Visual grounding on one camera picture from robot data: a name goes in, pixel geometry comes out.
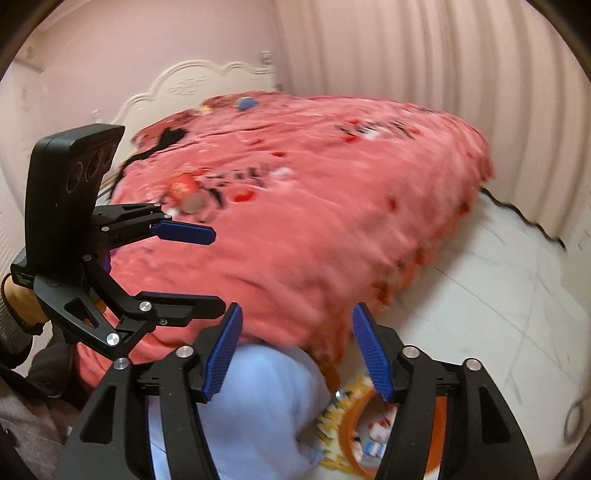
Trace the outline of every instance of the white tiled floor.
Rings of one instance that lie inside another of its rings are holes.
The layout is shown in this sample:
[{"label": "white tiled floor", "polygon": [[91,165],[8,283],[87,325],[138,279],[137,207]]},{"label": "white tiled floor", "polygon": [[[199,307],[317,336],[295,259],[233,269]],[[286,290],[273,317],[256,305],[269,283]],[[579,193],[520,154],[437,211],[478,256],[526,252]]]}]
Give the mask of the white tiled floor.
[{"label": "white tiled floor", "polygon": [[[564,462],[566,414],[590,384],[591,321],[560,285],[565,256],[483,195],[436,264],[379,319],[432,358],[479,358],[512,408],[542,478]],[[343,379],[362,369],[353,347]],[[559,460],[552,465],[548,458]],[[317,468],[307,478],[348,477]]]}]

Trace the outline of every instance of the blue towel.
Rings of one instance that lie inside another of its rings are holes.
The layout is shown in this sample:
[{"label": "blue towel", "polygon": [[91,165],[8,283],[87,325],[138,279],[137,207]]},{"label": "blue towel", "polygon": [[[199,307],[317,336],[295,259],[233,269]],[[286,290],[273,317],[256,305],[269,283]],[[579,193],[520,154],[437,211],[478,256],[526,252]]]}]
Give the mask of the blue towel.
[{"label": "blue towel", "polygon": [[[304,475],[322,455],[297,436],[329,402],[324,377],[304,351],[240,346],[222,391],[209,404],[198,405],[220,479]],[[158,397],[149,397],[148,417],[156,480],[170,480]]]}]

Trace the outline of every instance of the silver bolt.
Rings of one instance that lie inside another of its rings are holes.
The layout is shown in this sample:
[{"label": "silver bolt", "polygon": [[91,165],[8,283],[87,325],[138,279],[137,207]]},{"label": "silver bolt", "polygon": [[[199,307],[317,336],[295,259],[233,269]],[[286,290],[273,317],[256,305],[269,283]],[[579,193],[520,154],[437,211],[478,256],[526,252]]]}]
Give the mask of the silver bolt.
[{"label": "silver bolt", "polygon": [[129,360],[126,358],[118,358],[113,362],[113,366],[115,367],[115,370],[125,370],[129,367]]},{"label": "silver bolt", "polygon": [[150,310],[152,310],[152,304],[148,301],[143,301],[139,304],[139,309],[142,312],[149,312]]},{"label": "silver bolt", "polygon": [[192,346],[183,345],[177,348],[177,357],[187,358],[195,353]]},{"label": "silver bolt", "polygon": [[121,339],[119,338],[119,335],[117,335],[116,333],[110,333],[107,335],[107,343],[110,346],[118,345],[119,340],[121,340]]},{"label": "silver bolt", "polygon": [[402,354],[406,358],[416,358],[421,355],[421,351],[417,347],[409,345],[402,349]]},{"label": "silver bolt", "polygon": [[466,360],[466,366],[468,367],[468,370],[472,370],[473,372],[478,372],[482,368],[482,364],[475,358]]}]

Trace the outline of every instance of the hand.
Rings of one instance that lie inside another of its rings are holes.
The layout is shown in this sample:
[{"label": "hand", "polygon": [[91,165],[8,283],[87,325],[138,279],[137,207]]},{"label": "hand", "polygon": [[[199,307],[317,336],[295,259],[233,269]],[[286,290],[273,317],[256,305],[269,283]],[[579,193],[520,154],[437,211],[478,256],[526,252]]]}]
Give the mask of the hand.
[{"label": "hand", "polygon": [[47,323],[49,318],[43,313],[39,300],[32,290],[20,287],[8,277],[4,283],[4,294],[10,306],[19,315],[25,325],[29,328],[37,323]]}]

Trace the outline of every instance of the bed frame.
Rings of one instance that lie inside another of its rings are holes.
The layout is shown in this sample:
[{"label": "bed frame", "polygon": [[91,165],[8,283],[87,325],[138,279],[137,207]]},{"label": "bed frame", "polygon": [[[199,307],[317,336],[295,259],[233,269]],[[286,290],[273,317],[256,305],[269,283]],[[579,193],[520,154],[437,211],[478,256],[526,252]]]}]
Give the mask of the bed frame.
[{"label": "bed frame", "polygon": [[119,166],[135,150],[131,138],[142,128],[152,125],[172,113],[199,108],[212,96],[229,93],[278,90],[275,69],[266,53],[261,54],[263,67],[243,61],[218,65],[209,60],[188,60],[166,69],[154,80],[148,92],[128,99],[112,124],[125,125],[125,134],[113,159],[113,166],[103,179],[99,202],[109,197]]}]

